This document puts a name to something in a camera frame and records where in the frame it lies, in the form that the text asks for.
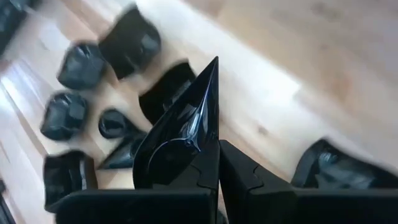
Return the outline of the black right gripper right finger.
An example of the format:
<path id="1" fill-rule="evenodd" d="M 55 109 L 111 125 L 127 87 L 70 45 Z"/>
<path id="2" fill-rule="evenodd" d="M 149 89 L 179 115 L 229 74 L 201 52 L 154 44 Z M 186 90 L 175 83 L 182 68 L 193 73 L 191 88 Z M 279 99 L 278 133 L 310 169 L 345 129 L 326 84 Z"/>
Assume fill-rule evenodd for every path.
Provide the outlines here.
<path id="1" fill-rule="evenodd" d="M 326 139 L 304 152 L 290 182 L 226 140 L 220 148 L 230 223 L 397 223 L 397 176 Z"/>

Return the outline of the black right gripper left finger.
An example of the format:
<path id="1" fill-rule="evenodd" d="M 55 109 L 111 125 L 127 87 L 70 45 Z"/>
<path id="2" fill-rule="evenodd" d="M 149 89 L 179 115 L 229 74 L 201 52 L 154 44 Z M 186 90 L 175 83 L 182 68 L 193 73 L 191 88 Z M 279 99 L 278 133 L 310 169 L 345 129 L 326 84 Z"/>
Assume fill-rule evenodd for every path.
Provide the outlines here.
<path id="1" fill-rule="evenodd" d="M 61 201 L 56 223 L 216 223 L 220 147 L 173 139 L 134 163 L 134 189 L 84 190 Z"/>

